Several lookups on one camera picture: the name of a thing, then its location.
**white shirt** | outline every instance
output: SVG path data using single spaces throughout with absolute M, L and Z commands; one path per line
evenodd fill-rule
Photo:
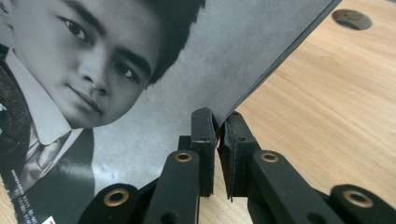
M 14 53 L 14 49 L 10 49 L 7 53 L 6 63 L 13 73 L 18 85 L 21 88 L 23 96 L 29 108 L 32 117 L 31 136 L 29 142 L 29 151 L 26 155 L 28 160 L 35 153 L 33 145 L 37 140 L 42 145 L 49 145 L 62 137 L 66 133 L 70 133 L 64 143 L 61 151 L 58 153 L 49 168 L 42 175 L 44 176 L 59 161 L 62 155 L 71 147 L 81 134 L 82 129 L 72 129 L 66 118 L 59 110 L 58 106 L 52 101 L 46 90 L 40 85 L 35 77 L 26 69 Z

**man's nose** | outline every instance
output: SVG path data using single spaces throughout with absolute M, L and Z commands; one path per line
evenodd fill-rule
M 101 95 L 107 95 L 109 87 L 106 76 L 107 55 L 104 48 L 93 48 L 80 56 L 78 72 L 83 81 L 89 82 Z

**wood grain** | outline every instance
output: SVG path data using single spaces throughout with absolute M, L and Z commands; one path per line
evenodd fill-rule
M 373 26 L 351 30 L 328 17 L 237 111 L 261 147 L 283 154 L 313 188 L 353 184 L 396 207 L 396 4 L 344 0 L 338 8 Z M 14 223 L 2 188 L 0 200 L 0 222 Z M 227 201 L 218 159 L 200 223 L 251 223 L 246 199 Z

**man's eye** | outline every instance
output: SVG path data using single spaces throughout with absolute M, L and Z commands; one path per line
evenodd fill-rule
M 128 78 L 132 78 L 137 83 L 140 81 L 139 75 L 137 75 L 131 68 L 123 63 L 116 63 L 117 70 Z
M 67 29 L 69 29 L 72 35 L 74 35 L 80 40 L 87 41 L 87 36 L 85 35 L 85 32 L 83 31 L 80 25 L 76 24 L 75 22 L 67 21 L 67 20 L 65 20 L 64 23 L 66 24 Z

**man's mouth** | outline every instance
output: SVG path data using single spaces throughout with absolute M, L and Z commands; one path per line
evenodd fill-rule
M 82 91 L 77 91 L 70 87 L 70 89 L 81 98 L 88 106 L 90 106 L 94 111 L 98 112 L 100 115 L 103 114 L 103 110 L 99 107 L 99 105 L 87 94 Z

